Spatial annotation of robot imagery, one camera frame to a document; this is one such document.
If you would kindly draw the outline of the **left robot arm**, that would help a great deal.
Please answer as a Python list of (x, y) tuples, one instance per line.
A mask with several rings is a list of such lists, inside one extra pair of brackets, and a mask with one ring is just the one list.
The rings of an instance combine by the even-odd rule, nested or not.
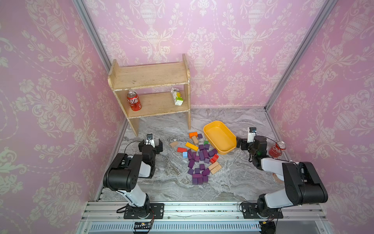
[(163, 151), (163, 142), (158, 145), (151, 140), (139, 142), (140, 154), (118, 153), (103, 178), (103, 187), (122, 195), (127, 205), (116, 213), (124, 214), (124, 219), (162, 219), (163, 203), (151, 203), (149, 195), (141, 190), (139, 178), (151, 179), (155, 173), (156, 155)]

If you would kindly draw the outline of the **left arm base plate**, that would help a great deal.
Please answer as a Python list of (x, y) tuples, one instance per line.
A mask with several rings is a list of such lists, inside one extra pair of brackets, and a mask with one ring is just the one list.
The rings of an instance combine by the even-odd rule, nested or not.
[(127, 205), (124, 211), (124, 219), (163, 219), (165, 211), (164, 203), (150, 203), (143, 207)]

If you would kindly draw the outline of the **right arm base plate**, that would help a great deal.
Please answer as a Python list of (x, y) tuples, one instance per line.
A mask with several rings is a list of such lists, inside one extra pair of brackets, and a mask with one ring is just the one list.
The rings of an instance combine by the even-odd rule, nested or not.
[(239, 205), (239, 211), (244, 219), (282, 219), (283, 213), (280, 208), (268, 208), (265, 205), (244, 201)]

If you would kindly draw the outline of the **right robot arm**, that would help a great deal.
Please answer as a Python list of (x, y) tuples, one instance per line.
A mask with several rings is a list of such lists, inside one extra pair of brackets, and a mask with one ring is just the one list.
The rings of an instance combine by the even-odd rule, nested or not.
[(261, 171), (275, 174), (284, 183), (279, 191), (259, 195), (256, 203), (242, 202), (239, 209), (243, 215), (276, 218), (282, 217), (283, 208), (328, 201), (327, 190), (312, 163), (271, 157), (265, 136), (255, 136), (252, 142), (237, 137), (236, 141), (238, 148), (249, 152), (249, 162)]

